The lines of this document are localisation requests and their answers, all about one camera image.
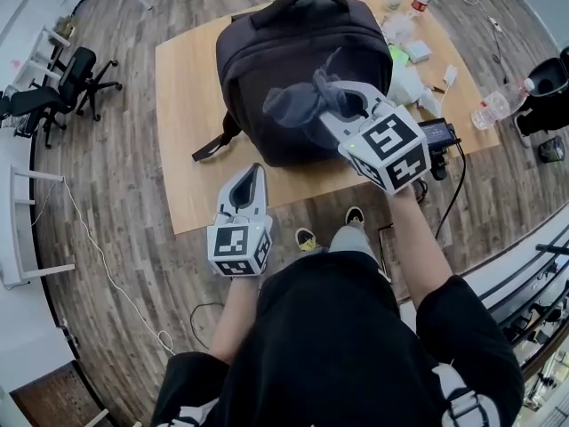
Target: wooden floor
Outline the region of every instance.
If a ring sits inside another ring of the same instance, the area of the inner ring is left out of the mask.
[[[98,96],[100,122],[68,116],[68,130],[52,132],[51,150],[44,149],[43,135],[38,139],[36,169],[66,176],[115,281],[154,329],[170,332],[177,352],[202,349],[190,331],[190,312],[200,302],[223,301],[228,285],[208,269],[203,230],[178,237],[172,233],[156,137],[155,48],[198,24],[267,1],[150,0],[154,9],[147,12],[136,0],[86,0],[76,14],[73,45],[93,49],[99,64],[117,59],[119,66],[107,78],[121,81],[124,89]],[[506,32],[500,40],[510,78],[523,77],[537,62],[556,54],[521,0],[482,1]],[[430,8],[482,94],[499,85],[502,73],[492,60],[492,29],[481,9],[460,0],[434,0]],[[569,144],[568,133],[560,133]],[[534,149],[519,144],[510,123],[501,125],[500,135],[503,146],[468,157],[464,190],[440,238],[457,273],[511,245],[569,198],[566,163],[541,164]],[[533,145],[547,138],[539,135]],[[458,182],[461,161],[452,161],[449,171],[445,181],[428,178],[423,210],[433,229]],[[38,204],[46,194],[40,184]],[[293,234],[299,226],[312,228],[328,244],[349,205],[364,208],[366,228],[378,251],[375,230],[389,223],[389,210],[377,189],[363,185],[271,211],[276,244],[268,270],[283,267],[296,253]],[[45,265],[77,266],[74,272],[48,277],[48,285],[58,315],[80,342],[85,372],[121,424],[132,425],[137,419],[148,424],[167,353],[107,281],[101,259],[61,186],[53,190],[37,227]],[[384,237],[394,289],[403,299],[406,291],[391,231]],[[196,314],[205,342],[218,315],[217,307]]]

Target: bag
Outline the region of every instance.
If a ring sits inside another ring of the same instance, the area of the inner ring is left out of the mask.
[[[271,166],[337,157],[338,142],[318,116],[361,108],[335,80],[365,82],[387,94],[393,62],[371,10],[357,0],[276,0],[240,15],[216,44],[228,113],[223,134],[193,154],[206,159],[242,130]]]

